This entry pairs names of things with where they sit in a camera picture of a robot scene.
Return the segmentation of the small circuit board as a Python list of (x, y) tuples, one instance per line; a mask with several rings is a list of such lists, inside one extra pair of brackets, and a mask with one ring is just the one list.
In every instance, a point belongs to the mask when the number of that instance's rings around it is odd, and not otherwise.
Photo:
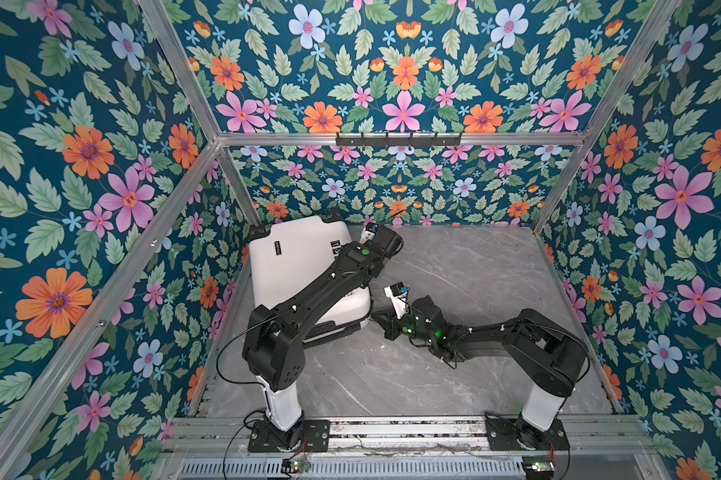
[(286, 476), (306, 474), (312, 469), (312, 464), (306, 460), (284, 459), (280, 473)]
[(523, 460), (522, 468), (526, 480), (554, 480), (555, 464), (549, 460)]

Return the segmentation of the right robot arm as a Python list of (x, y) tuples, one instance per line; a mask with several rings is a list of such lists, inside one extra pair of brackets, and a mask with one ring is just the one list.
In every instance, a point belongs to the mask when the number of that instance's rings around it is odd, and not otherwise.
[(477, 358), (507, 357), (533, 382), (516, 419), (484, 414), (492, 445), (549, 451), (569, 447), (558, 415), (590, 370), (588, 349), (575, 335), (530, 308), (504, 322), (467, 326), (447, 321), (428, 296), (414, 302), (397, 296), (391, 303), (371, 314), (386, 339), (404, 336), (452, 369)]

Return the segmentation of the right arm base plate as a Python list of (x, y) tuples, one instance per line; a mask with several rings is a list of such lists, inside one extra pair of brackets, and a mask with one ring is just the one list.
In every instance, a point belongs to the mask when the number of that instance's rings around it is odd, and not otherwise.
[(486, 438), (492, 451), (567, 451), (570, 450), (563, 424), (554, 418), (548, 430), (541, 431), (521, 416), (509, 418), (485, 412)]

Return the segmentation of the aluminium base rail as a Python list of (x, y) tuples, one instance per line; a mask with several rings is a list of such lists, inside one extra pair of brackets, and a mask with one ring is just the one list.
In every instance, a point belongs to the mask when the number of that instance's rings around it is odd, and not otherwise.
[(545, 441), (520, 439), (512, 418), (493, 415), (326, 417), (308, 420), (296, 445), (276, 443), (260, 421), (178, 420), (162, 456), (180, 454), (456, 454), (640, 455), (656, 449), (635, 415), (562, 414)]

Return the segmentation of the white hard-shell suitcase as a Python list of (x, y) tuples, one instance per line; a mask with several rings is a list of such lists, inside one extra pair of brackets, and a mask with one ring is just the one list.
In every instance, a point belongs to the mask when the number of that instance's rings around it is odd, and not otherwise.
[[(254, 304), (274, 308), (324, 273), (352, 236), (338, 212), (274, 224), (252, 232), (250, 269)], [(338, 301), (304, 338), (304, 346), (348, 336), (368, 324), (372, 299), (358, 288)]]

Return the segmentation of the left small circuit board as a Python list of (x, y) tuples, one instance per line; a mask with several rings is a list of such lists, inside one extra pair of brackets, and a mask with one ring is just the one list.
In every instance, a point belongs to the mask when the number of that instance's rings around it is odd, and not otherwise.
[(312, 464), (306, 460), (284, 459), (280, 473), (286, 476), (306, 474), (312, 469)]

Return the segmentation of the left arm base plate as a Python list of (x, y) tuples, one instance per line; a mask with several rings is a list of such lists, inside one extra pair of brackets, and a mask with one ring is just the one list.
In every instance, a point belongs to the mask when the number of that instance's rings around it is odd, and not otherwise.
[(324, 453), (328, 451), (330, 442), (330, 427), (328, 420), (300, 419), (288, 431), (278, 430), (270, 420), (256, 420), (248, 452), (250, 453)]

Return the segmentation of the black wall hook rack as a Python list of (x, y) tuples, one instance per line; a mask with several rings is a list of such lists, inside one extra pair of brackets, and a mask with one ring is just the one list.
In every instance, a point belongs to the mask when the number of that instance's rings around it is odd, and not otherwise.
[(336, 146), (348, 147), (414, 147), (414, 148), (430, 148), (430, 147), (449, 147), (461, 144), (461, 134), (445, 134), (445, 133), (427, 133), (427, 132), (410, 132), (410, 133), (352, 133), (352, 134), (336, 134), (334, 143)]

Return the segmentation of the right small circuit board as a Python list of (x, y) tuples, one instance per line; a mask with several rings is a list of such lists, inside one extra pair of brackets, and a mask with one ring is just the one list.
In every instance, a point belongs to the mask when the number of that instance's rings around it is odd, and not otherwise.
[(522, 468), (526, 480), (554, 480), (555, 464), (549, 460), (523, 460)]

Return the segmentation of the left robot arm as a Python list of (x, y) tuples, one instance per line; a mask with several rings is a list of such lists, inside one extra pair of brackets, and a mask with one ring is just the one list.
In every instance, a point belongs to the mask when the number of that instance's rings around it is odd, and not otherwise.
[(402, 250), (402, 237), (390, 228), (369, 224), (360, 241), (350, 241), (330, 255), (310, 283), (268, 307), (256, 306), (242, 347), (242, 358), (264, 386), (266, 425), (289, 446), (304, 430), (304, 410), (296, 380), (306, 365), (306, 337), (342, 298), (378, 278), (387, 260)]

